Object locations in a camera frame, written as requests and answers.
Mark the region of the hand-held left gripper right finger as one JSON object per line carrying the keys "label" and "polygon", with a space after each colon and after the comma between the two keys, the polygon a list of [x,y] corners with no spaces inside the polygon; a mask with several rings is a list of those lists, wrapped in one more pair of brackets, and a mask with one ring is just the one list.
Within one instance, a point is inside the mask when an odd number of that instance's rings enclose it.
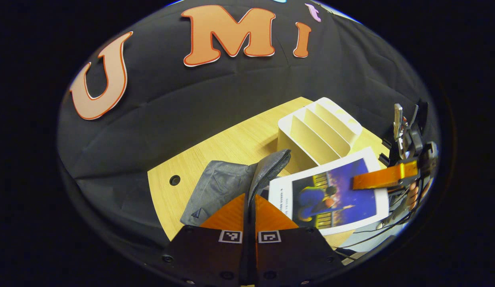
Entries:
{"label": "hand-held left gripper right finger", "polygon": [[318,229],[298,227],[259,195],[253,207],[257,285],[319,285],[343,268]]}

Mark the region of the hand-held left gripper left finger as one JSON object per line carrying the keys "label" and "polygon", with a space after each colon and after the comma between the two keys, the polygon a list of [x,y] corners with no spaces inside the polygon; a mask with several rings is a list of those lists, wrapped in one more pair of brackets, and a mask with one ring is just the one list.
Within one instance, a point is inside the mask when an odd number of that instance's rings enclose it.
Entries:
{"label": "hand-held left gripper left finger", "polygon": [[203,224],[185,225],[164,252],[166,271],[184,285],[247,285],[246,194]]}

